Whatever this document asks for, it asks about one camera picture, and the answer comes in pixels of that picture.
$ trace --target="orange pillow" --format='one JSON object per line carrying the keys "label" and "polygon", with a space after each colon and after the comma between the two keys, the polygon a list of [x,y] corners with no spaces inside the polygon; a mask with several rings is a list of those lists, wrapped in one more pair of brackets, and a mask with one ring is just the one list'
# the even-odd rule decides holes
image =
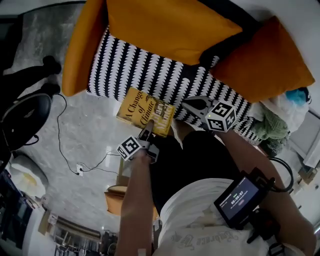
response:
{"label": "orange pillow", "polygon": [[188,65],[242,28],[197,0],[107,0],[110,33]]}
{"label": "orange pillow", "polygon": [[250,103],[315,82],[294,41],[277,17],[211,69],[214,78]]}

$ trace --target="cable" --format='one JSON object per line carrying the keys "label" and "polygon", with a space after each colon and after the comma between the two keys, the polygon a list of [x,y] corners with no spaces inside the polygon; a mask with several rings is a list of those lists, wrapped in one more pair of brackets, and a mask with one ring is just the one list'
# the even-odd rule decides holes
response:
{"label": "cable", "polygon": [[[68,162],[67,158],[65,157],[65,155],[62,153],[62,150],[61,150],[59,117],[66,111],[68,104],[67,104],[66,98],[65,98],[63,95],[61,95],[61,94],[56,94],[56,95],[59,95],[60,97],[62,97],[63,100],[64,100],[64,103],[65,103],[64,109],[62,110],[62,112],[61,112],[61,113],[57,116],[57,118],[56,118],[56,123],[57,123],[57,126],[58,126],[59,151],[60,151],[61,155],[63,156],[66,164],[68,165],[69,170],[70,170],[72,173],[74,173],[75,175],[79,175],[78,172],[75,172],[75,171],[73,171],[73,170],[70,168],[69,162]],[[119,154],[108,154],[108,153],[110,153],[110,152],[112,152],[112,151],[108,151],[108,152],[105,154],[104,158],[103,158],[95,167],[93,167],[93,168],[91,168],[91,169],[88,168],[84,163],[82,163],[84,166],[86,166],[86,167],[89,169],[89,170],[82,170],[82,172],[90,172],[90,171],[95,170],[95,169],[100,169],[100,168],[97,168],[97,167],[106,159],[107,156],[120,156]],[[108,171],[108,170],[103,170],[103,171],[104,171],[104,172],[110,172],[110,173],[116,173],[116,172],[114,172],[114,171]]]}
{"label": "cable", "polygon": [[287,169],[287,171],[289,172],[290,178],[291,178],[290,184],[286,188],[279,188],[279,187],[273,185],[270,188],[270,190],[273,191],[273,192],[278,192],[278,193],[289,192],[292,189],[292,187],[294,186],[294,174],[292,172],[292,169],[290,168],[290,166],[285,161],[283,161],[280,158],[277,158],[277,157],[268,157],[268,158],[271,161],[274,161],[274,162],[277,162],[279,164],[282,164]]}

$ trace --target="marble floor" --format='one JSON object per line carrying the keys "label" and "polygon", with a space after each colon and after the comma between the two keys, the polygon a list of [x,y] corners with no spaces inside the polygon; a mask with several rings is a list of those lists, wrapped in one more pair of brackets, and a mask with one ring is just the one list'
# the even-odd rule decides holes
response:
{"label": "marble floor", "polygon": [[[9,74],[23,68],[41,65],[42,58],[53,55],[64,63],[67,46],[81,12],[82,4],[68,4],[39,9],[23,17],[23,36],[18,46],[13,67]],[[27,90],[34,91],[47,80],[61,85],[62,75],[49,77]],[[128,135],[139,130],[116,119],[119,102],[79,93],[67,97],[67,108],[60,117],[61,149],[73,171],[77,163],[92,168],[107,151],[116,149]],[[42,168],[49,181],[47,206],[54,213],[85,227],[116,232],[119,218],[107,213],[104,191],[116,182],[117,175],[102,170],[73,174],[59,152],[57,116],[65,103],[55,96],[49,118],[37,133],[39,142],[22,148]],[[107,156],[99,166],[117,172],[119,156]]]}

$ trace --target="book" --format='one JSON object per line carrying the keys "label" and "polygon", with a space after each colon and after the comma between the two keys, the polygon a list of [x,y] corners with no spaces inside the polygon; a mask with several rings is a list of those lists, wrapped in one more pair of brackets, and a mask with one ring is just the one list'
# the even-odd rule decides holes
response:
{"label": "book", "polygon": [[174,114],[174,106],[130,87],[116,117],[141,129],[145,128],[149,120],[154,120],[152,132],[166,137]]}

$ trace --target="power outlet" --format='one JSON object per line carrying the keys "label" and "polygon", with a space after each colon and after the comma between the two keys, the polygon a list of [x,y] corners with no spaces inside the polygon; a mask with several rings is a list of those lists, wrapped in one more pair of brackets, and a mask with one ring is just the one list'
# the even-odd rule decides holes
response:
{"label": "power outlet", "polygon": [[77,164],[76,165],[76,172],[82,177],[84,175],[84,172],[82,171],[83,170],[83,166],[81,164]]}

